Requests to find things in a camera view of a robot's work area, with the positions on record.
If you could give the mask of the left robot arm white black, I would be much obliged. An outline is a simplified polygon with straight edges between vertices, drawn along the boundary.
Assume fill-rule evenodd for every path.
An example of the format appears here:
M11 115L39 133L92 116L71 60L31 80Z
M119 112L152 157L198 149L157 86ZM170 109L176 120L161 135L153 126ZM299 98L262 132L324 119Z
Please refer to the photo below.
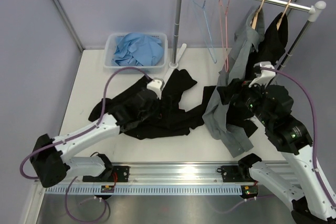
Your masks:
M104 154L79 157L78 153L101 140L136 129L143 121L159 114L161 90L144 88L120 105L107 110L101 119L67 135L40 136L34 146L30 163L45 188L65 178L91 176L102 182L113 174L113 165Z

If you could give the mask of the light blue shirt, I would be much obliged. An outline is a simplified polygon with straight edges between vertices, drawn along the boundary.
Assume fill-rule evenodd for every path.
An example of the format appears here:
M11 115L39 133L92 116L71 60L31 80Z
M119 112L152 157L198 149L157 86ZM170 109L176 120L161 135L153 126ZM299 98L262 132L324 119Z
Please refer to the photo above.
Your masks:
M164 56L162 41L142 33L129 33L115 39L112 64L120 67L156 66Z

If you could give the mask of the blue wire hanger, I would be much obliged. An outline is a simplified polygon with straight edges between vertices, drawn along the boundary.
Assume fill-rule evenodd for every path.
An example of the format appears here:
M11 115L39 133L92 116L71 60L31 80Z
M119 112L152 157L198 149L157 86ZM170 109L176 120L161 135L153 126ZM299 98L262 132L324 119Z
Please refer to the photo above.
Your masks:
M210 25L209 25L209 21L207 18L207 12L206 12L207 0L203 0L202 3L198 3L196 0L191 0L191 2L192 2L192 9L193 9L203 42L208 50L208 53L212 59L212 62L217 63L217 57L215 55L212 34L211 34Z

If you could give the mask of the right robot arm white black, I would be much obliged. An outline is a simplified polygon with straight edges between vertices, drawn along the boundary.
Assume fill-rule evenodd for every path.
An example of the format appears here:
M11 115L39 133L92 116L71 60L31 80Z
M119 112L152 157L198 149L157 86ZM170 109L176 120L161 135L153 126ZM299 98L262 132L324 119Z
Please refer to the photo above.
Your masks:
M249 86L236 79L232 87L218 87L217 91L222 104L239 102L262 123L267 139L286 159L300 186L283 179L255 154L239 160L238 176L262 183L287 206L295 223L335 223L335 207L313 166L313 140L304 124L292 116L293 99L287 89Z

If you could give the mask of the pink wire hanger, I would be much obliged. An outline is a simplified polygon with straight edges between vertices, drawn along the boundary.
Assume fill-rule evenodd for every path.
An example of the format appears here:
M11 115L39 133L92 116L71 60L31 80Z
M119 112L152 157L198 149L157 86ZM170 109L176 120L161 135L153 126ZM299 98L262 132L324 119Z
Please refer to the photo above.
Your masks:
M229 5L230 5L230 0L227 1L226 6L224 6L222 0L218 0L220 38L221 38L222 51L223 51L223 57L224 57L224 69L226 72L229 72L228 21L227 21Z

